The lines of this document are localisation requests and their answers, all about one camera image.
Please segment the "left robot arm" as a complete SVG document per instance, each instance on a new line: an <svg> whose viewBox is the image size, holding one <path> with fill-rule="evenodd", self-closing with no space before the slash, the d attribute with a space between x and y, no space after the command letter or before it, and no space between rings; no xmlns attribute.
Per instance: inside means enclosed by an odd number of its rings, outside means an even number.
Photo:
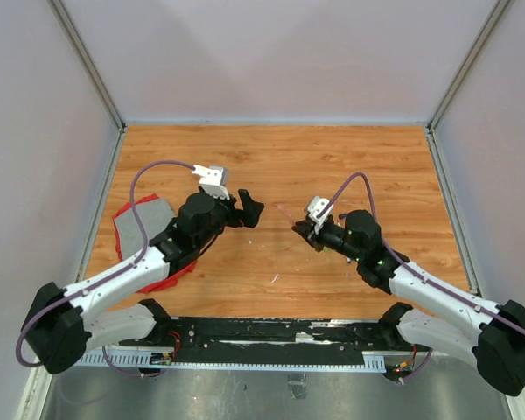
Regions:
<svg viewBox="0 0 525 420"><path fill-rule="evenodd" d="M157 347L170 335L159 310L137 304L126 311L111 307L151 284L178 274L197 261L226 228L255 228L262 202L241 189L238 198L214 197L201 188L142 247L117 265L79 283L38 289L22 324L19 343L36 354L35 368L57 375L98 347L143 339Z"/></svg>

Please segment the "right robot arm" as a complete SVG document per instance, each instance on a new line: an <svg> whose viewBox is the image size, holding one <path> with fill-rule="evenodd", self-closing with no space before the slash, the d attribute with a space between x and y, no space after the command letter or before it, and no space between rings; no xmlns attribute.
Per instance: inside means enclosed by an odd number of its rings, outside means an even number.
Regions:
<svg viewBox="0 0 525 420"><path fill-rule="evenodd" d="M381 318L379 339L387 349L406 343L428 347L472 366L504 395L524 390L523 305L498 304L432 276L388 246L366 210L348 213L343 226L332 217L305 218L292 229L316 251L330 249L354 261L370 287L401 299Z"/></svg>

